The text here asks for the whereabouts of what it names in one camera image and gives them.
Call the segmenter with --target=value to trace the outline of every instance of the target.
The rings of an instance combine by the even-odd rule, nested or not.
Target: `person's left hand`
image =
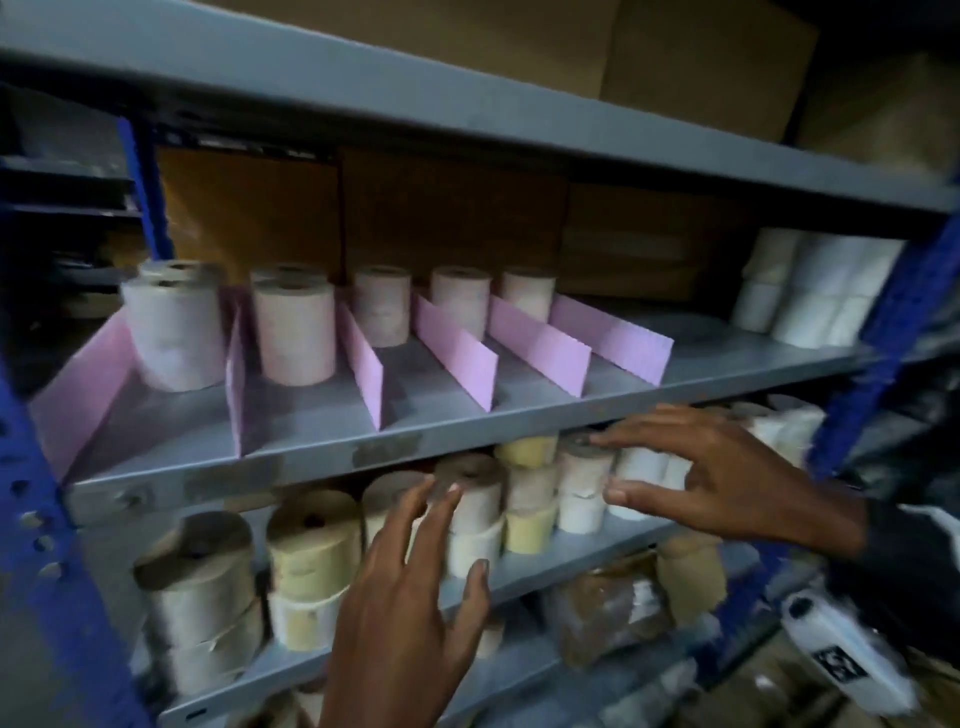
[[[452,625],[437,606],[459,487],[430,508],[403,563],[432,488],[427,476],[390,512],[344,598],[320,728],[432,728],[473,662],[490,610],[490,565],[470,569]]]

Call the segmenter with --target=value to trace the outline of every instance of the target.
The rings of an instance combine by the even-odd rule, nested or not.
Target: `purple cardboard divider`
[[[338,296],[337,333],[347,353],[347,361],[353,370],[360,396],[370,410],[373,426],[383,426],[383,363],[363,335],[346,299]]]
[[[490,296],[487,333],[568,394],[583,395],[590,366],[586,344],[497,296]]]
[[[413,330],[467,394],[490,412],[499,357],[419,293],[413,299]]]
[[[127,319],[120,310],[30,402],[36,437],[58,481],[103,422],[135,361]]]
[[[230,413],[230,429],[233,430],[233,446],[236,456],[244,456],[243,411],[244,389],[247,386],[247,362],[244,358],[245,309],[239,298],[233,302],[233,325],[230,327],[227,346],[227,409]]]
[[[632,375],[660,386],[673,339],[597,310],[567,296],[555,296],[550,325],[569,334]]]

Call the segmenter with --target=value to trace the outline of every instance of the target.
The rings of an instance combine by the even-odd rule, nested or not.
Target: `dark sleeve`
[[[894,647],[960,667],[960,640],[949,637],[960,634],[960,522],[871,500],[869,524],[860,558],[831,562],[830,591],[850,597]]]

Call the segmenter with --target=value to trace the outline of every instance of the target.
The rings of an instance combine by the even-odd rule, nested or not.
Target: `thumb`
[[[473,562],[467,574],[464,600],[446,633],[444,652],[447,663],[458,672],[458,683],[473,662],[487,614],[490,613],[490,588],[487,586],[489,569],[490,562],[486,559]]]
[[[611,480],[604,499],[611,505],[633,508],[650,516],[660,516],[688,524],[695,515],[697,494],[674,491],[642,480]]]

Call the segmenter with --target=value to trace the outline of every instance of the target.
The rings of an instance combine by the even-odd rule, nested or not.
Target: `hand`
[[[427,476],[390,512],[344,597],[320,728],[432,728],[473,662],[490,610],[489,564],[470,569],[451,626],[437,607],[459,487],[430,509],[403,563],[432,487]]]
[[[605,493],[608,503],[723,538],[786,541],[830,556],[855,558],[866,543],[862,498],[814,483],[716,411],[660,404],[591,439],[693,462],[685,491],[614,479]]]

